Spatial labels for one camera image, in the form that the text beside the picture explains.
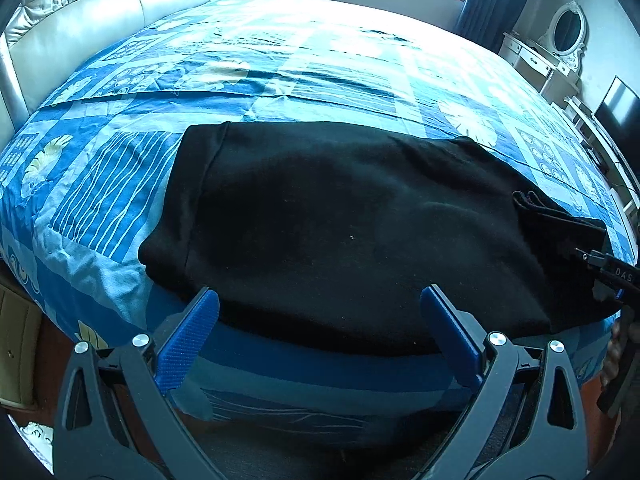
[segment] bedspread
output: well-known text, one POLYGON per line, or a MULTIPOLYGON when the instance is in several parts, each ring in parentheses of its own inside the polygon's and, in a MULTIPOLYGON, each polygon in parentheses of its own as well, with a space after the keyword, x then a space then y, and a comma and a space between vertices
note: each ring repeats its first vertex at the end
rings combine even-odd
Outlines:
MULTIPOLYGON (((425 23, 325 0, 212 0, 82 65, 0 157, 2 259, 69 336, 101 348, 153 330, 182 305, 148 279, 138 247, 158 221, 182 133, 190 124, 280 120, 469 136, 572 214, 602 219, 616 256, 632 261, 597 168, 504 60, 425 23)), ((581 381, 596 371, 611 323, 562 334, 581 381)), ((215 330, 175 395, 203 418, 224 418, 216 406, 230 401, 212 376, 231 381, 239 367, 223 349, 230 332, 215 330)), ((420 392, 422 408, 460 407, 442 360, 425 357, 433 372, 386 391, 420 392)), ((292 381, 286 369, 273 373, 292 381)), ((355 387, 335 376, 324 386, 355 387)))

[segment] leather headboard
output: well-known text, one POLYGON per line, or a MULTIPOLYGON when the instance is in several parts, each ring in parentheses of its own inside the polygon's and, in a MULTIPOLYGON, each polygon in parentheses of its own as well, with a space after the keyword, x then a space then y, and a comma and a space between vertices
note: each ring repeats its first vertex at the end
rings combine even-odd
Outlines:
POLYGON ((0 36, 0 150, 83 62, 209 0, 23 0, 0 36))

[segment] silver bolt head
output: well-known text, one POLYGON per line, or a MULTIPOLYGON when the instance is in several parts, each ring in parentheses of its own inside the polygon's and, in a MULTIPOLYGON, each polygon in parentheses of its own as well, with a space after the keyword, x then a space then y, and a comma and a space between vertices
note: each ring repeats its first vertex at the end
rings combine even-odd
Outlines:
POLYGON ((89 343, 87 341, 81 341, 74 347, 76 354, 84 354, 89 349, 89 343))
POLYGON ((507 338, 504 334, 501 334, 500 332, 493 332, 489 336, 489 342, 495 346, 502 346, 507 342, 507 338))
POLYGON ((138 334, 131 342, 133 343, 133 346, 140 348, 149 344, 149 336, 147 334, 138 334))
POLYGON ((564 352, 564 345, 562 344, 561 341, 553 340, 551 343, 549 343, 549 346, 554 352, 557 352, 559 354, 564 352))

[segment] black garment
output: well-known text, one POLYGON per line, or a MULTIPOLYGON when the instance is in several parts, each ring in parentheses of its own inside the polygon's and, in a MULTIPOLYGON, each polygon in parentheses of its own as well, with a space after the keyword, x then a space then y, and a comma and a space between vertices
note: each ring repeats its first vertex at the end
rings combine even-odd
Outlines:
POLYGON ((571 221, 466 137, 225 123, 187 129, 139 258, 185 301, 203 285, 216 290, 221 320, 243 330, 334 351, 423 354, 436 351, 418 311, 431 283, 511 338, 613 314, 590 289, 545 275, 555 256, 549 265, 546 245, 529 244, 556 243, 555 230, 575 235, 570 245, 602 249, 604 224, 571 221), (516 207, 515 191, 553 207, 516 207))

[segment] bed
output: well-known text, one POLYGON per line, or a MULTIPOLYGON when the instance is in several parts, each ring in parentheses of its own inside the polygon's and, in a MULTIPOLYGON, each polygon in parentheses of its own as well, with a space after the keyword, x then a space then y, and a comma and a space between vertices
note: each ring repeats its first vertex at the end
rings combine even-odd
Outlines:
MULTIPOLYGON (((0 255, 68 336, 117 346, 183 308, 148 279, 138 247, 190 124, 340 121, 469 136, 572 214, 601 219, 615 255, 635 261, 636 242, 575 134, 496 55, 411 18, 326 0, 183 7, 110 42, 47 95, 25 97, 28 118, 0 156, 0 255)), ((580 383, 598 370, 613 320, 554 335, 580 383)), ((203 420, 249 418, 356 446, 413 413, 460 409, 468 391, 440 355, 337 361, 218 324, 170 400, 203 420)))

